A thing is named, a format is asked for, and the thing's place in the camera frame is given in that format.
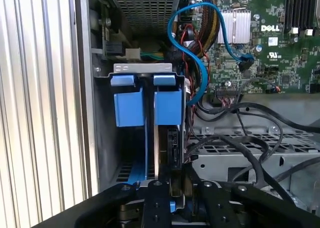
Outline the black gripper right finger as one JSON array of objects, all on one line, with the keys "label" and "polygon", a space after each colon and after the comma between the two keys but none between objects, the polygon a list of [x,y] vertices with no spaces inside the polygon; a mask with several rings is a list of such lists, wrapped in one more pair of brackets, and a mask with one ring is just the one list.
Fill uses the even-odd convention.
[{"label": "black gripper right finger", "polygon": [[192,211],[210,228],[318,228],[320,218],[248,184],[202,180],[191,163]]}]

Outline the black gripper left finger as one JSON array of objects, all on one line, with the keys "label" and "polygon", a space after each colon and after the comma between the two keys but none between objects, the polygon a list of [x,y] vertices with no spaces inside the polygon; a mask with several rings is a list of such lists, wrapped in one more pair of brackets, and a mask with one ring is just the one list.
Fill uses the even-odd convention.
[{"label": "black gripper left finger", "polygon": [[143,228],[170,228],[169,186],[152,180],[139,190],[127,183],[116,184],[97,195],[35,225],[36,228],[108,228],[116,223],[121,206],[138,201],[142,192]]}]

